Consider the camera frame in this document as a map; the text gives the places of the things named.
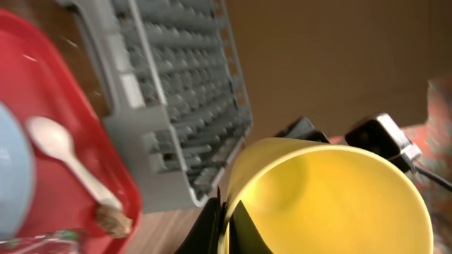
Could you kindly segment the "light blue plate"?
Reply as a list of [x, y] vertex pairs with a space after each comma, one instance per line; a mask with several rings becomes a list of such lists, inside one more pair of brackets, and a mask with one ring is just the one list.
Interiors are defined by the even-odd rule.
[[22, 227], [35, 191], [35, 161], [20, 123], [1, 105], [1, 240]]

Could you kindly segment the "red snack wrapper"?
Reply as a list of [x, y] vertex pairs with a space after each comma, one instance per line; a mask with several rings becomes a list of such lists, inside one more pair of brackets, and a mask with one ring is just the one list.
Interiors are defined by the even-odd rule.
[[78, 229], [62, 229], [33, 237], [1, 241], [1, 254], [84, 253], [88, 234]]

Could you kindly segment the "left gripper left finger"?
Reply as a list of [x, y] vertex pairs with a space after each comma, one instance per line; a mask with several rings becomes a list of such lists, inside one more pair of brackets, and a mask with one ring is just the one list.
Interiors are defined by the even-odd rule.
[[210, 198], [175, 254], [217, 254], [220, 227], [223, 220], [223, 203], [220, 188]]

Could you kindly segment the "yellow plastic cup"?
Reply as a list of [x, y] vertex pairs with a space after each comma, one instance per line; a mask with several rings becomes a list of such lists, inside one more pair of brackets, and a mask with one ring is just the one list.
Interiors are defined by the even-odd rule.
[[363, 149], [266, 138], [236, 159], [219, 252], [243, 205], [273, 253], [432, 254], [422, 196], [388, 160]]

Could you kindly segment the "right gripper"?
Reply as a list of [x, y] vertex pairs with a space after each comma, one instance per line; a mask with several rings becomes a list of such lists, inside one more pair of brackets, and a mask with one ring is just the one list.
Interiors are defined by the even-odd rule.
[[305, 116], [301, 116], [293, 121], [289, 126], [278, 132], [275, 137], [309, 140], [321, 143], [330, 142], [326, 135], [322, 131], [316, 129], [312, 122]]

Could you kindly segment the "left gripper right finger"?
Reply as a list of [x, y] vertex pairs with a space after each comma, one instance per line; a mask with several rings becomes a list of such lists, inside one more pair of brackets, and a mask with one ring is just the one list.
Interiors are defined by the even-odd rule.
[[229, 254], [273, 254], [242, 202], [235, 207], [229, 226]]

